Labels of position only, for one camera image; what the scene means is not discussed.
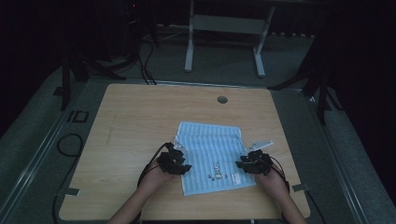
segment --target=forearm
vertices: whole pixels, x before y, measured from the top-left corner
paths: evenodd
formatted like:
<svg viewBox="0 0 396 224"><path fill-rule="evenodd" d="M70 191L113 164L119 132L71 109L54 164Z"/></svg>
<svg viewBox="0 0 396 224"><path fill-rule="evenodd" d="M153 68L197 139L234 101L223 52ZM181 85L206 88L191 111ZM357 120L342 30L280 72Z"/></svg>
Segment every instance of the forearm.
<svg viewBox="0 0 396 224"><path fill-rule="evenodd" d="M139 192L139 189L137 189L107 223L131 223L142 211L148 199L147 194Z"/></svg>
<svg viewBox="0 0 396 224"><path fill-rule="evenodd" d="M290 223L290 224L305 224L306 221L303 217L303 215L300 212L300 209L298 209L296 203L294 200L287 195L285 198L278 200L280 209L282 210L284 218Z"/></svg>

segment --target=light blue cloth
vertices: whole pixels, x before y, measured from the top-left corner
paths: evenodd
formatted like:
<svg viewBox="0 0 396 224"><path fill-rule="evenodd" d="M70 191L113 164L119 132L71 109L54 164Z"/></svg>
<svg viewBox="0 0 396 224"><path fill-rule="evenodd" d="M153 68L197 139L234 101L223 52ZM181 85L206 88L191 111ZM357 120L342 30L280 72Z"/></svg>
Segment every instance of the light blue cloth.
<svg viewBox="0 0 396 224"><path fill-rule="evenodd" d="M180 122L176 142L184 148L181 177L185 196L254 186L254 179L235 164L246 151L238 127Z"/></svg>

